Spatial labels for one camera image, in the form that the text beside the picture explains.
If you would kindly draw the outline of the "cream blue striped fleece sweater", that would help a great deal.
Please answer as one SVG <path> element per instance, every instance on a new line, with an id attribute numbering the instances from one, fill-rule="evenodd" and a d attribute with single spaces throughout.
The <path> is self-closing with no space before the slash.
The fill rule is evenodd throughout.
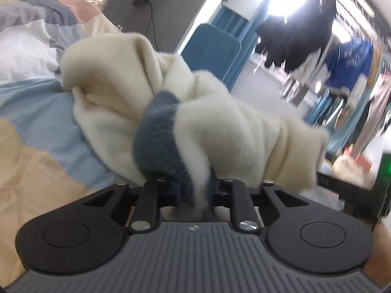
<path id="1" fill-rule="evenodd" d="M 180 183 L 180 203 L 166 206 L 167 219 L 214 220 L 211 175 L 250 188 L 271 180 L 297 193 L 317 184 L 325 130 L 251 106 L 212 73 L 156 52 L 141 34 L 78 40 L 60 71 L 76 122 L 110 170 L 132 183 Z"/>

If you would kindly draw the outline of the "patchwork pastel bed quilt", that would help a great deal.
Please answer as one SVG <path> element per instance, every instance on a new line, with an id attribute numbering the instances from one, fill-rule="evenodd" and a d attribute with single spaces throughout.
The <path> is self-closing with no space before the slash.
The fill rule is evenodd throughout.
<path id="1" fill-rule="evenodd" d="M 153 96 L 141 34 L 76 0 L 1 5 L 1 283 L 18 278 L 27 221 L 117 178 L 141 184 L 130 130 Z"/>

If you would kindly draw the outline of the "blue upholstered chair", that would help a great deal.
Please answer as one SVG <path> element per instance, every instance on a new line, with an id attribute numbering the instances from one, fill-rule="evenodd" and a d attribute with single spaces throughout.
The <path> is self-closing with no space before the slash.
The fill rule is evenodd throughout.
<path id="1" fill-rule="evenodd" d="M 228 86 L 228 74 L 241 51 L 237 38 L 209 23 L 201 24 L 182 50 L 190 70 L 207 70 Z"/>

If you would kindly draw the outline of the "blue hanging jersey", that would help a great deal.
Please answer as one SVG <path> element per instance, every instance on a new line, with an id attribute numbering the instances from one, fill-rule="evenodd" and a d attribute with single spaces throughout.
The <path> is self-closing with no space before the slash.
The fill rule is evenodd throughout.
<path id="1" fill-rule="evenodd" d="M 340 45 L 324 62 L 328 72 L 324 85 L 350 93 L 361 75 L 369 76 L 372 55 L 373 45 L 367 40 L 354 38 Z"/>

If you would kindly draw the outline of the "black hanging garment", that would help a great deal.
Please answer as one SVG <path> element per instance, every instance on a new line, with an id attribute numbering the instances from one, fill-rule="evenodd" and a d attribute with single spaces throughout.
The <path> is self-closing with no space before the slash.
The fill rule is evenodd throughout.
<path id="1" fill-rule="evenodd" d="M 288 18 L 270 15 L 256 29 L 261 41 L 254 51 L 266 54 L 266 67 L 284 63 L 293 71 L 309 54 L 326 49 L 336 13 L 336 0 L 307 0 Z"/>

